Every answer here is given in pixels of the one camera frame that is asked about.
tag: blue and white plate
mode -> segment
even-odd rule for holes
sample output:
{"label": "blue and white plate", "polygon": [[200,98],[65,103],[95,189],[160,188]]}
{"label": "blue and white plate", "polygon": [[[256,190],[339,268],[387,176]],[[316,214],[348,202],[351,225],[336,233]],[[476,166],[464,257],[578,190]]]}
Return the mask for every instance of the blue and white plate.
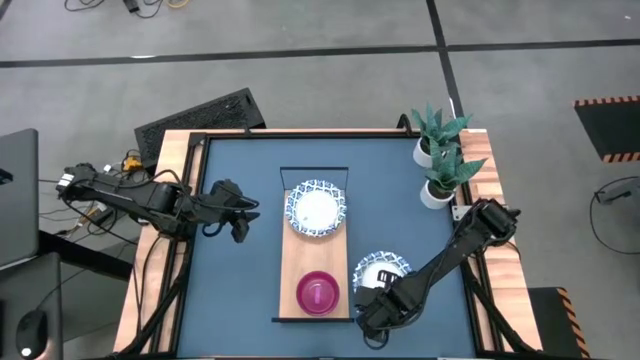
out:
{"label": "blue and white plate", "polygon": [[375,289],[384,287],[385,283],[378,280],[378,272],[386,270],[400,277],[410,273],[411,266],[400,255],[396,255],[390,251],[376,251],[360,260],[353,273],[353,292],[359,286]]}
{"label": "blue and white plate", "polygon": [[344,191],[325,180],[307,180],[291,190],[284,214],[301,234],[329,235],[347,214]]}

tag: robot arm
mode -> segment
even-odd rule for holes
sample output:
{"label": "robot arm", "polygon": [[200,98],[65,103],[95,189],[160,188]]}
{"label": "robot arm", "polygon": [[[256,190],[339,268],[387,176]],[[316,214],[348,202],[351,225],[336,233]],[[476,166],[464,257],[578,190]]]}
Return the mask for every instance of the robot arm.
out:
{"label": "robot arm", "polygon": [[442,252],[422,269],[400,278],[381,272],[385,288],[356,290],[356,322],[367,339],[388,341],[389,331],[415,322],[422,313],[431,286],[464,262],[469,255],[489,245],[499,246],[515,233],[519,211],[509,211],[495,200],[480,199],[469,209]]}
{"label": "robot arm", "polygon": [[191,196],[191,189],[181,183],[136,183],[80,164],[64,169],[56,190],[65,203],[99,201],[136,221],[147,220],[161,235],[177,239],[188,237],[198,224],[224,226],[228,222],[233,226],[234,240],[240,243],[249,231],[249,222],[259,216],[246,212],[258,203],[242,196],[238,185],[228,179],[215,182],[210,194]]}

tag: blue and white bowl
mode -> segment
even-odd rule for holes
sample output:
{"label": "blue and white bowl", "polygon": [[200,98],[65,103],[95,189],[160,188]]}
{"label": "blue and white bowl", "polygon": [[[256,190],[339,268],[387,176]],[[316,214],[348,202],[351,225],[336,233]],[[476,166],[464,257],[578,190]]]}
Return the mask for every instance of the blue and white bowl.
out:
{"label": "blue and white bowl", "polygon": [[378,281],[378,272],[386,270],[400,277],[410,273],[411,266],[400,255],[396,255],[390,251],[376,251],[360,260],[353,272],[353,292],[360,286],[370,289],[384,287],[385,283]]}
{"label": "blue and white bowl", "polygon": [[336,231],[347,214],[345,193],[325,180],[307,180],[291,190],[284,214],[299,233],[321,237]]}

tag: concrete floor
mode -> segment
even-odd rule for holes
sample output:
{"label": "concrete floor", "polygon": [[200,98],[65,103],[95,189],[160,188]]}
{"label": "concrete floor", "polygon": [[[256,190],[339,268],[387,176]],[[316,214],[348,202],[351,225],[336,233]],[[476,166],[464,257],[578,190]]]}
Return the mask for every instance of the concrete floor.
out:
{"label": "concrete floor", "polygon": [[[448,44],[640,34],[634,0],[436,4]],[[120,1],[69,13],[62,1],[13,0],[0,20],[0,61],[397,44],[435,44],[424,1],[192,0],[141,20]],[[592,356],[635,358],[640,266],[636,257],[595,241],[587,210],[594,190],[640,174],[640,164],[601,163],[571,103],[640,94],[640,47],[450,57],[464,110],[474,114],[471,127],[489,130],[505,196],[523,210],[517,239],[528,284],[568,289]],[[451,112],[436,53],[4,68],[0,134],[38,129],[40,177],[55,179],[78,162],[117,162],[136,147],[133,128],[243,87],[251,89],[271,128],[391,127],[400,113],[426,101]],[[41,211],[62,207],[49,184],[41,185],[41,194]],[[612,245],[640,250],[640,224],[624,216],[628,206],[597,207],[594,220]],[[68,225],[41,222],[50,231]],[[133,237],[138,227],[125,223],[118,231]],[[121,246],[116,243],[84,242],[113,252]],[[127,250],[123,258],[131,259],[133,249]],[[65,338],[73,338],[65,344],[68,359],[110,351],[124,298],[126,284],[84,275],[87,281],[63,288]]]}

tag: bowl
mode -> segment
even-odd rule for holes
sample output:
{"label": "bowl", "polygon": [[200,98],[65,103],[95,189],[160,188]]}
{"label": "bowl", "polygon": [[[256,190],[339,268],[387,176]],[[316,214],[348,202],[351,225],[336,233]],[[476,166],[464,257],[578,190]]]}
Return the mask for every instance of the bowl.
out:
{"label": "bowl", "polygon": [[300,308],[307,314],[324,316],[338,306],[340,287],[329,273],[312,271],[300,279],[296,298]]}

